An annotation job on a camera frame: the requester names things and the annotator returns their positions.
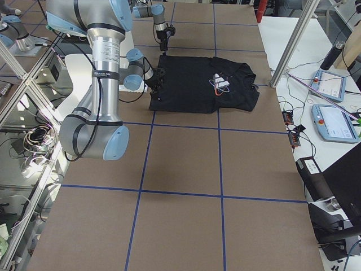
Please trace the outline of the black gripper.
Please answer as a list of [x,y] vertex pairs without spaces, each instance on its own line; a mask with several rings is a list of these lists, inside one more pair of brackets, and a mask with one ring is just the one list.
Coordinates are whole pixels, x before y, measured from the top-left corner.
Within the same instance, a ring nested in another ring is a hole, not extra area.
[[153,76],[147,80],[145,80],[145,83],[148,85],[149,88],[151,88],[151,98],[153,100],[161,100],[161,97],[159,95],[159,88],[161,86],[161,77],[158,74],[153,74]]
[[159,40],[161,52],[162,53],[167,52],[167,50],[168,50],[168,32],[167,32],[167,30],[157,30],[156,35]]

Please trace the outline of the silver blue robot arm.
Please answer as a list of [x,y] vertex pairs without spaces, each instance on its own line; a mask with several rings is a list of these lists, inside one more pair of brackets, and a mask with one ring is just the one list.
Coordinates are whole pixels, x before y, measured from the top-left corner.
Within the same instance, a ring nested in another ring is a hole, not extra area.
[[46,15],[51,28],[87,37],[92,49],[92,83],[61,124],[63,150],[76,159],[118,160],[129,141],[129,130],[118,113],[119,85],[137,90],[155,78],[137,49],[126,54],[128,67],[120,67],[121,43],[132,29],[132,18],[152,17],[164,28],[164,7],[128,1],[47,1]]
[[135,18],[153,18],[154,32],[157,35],[158,44],[162,53],[168,50],[168,26],[165,22],[165,8],[163,4],[147,5],[139,2],[132,8]]

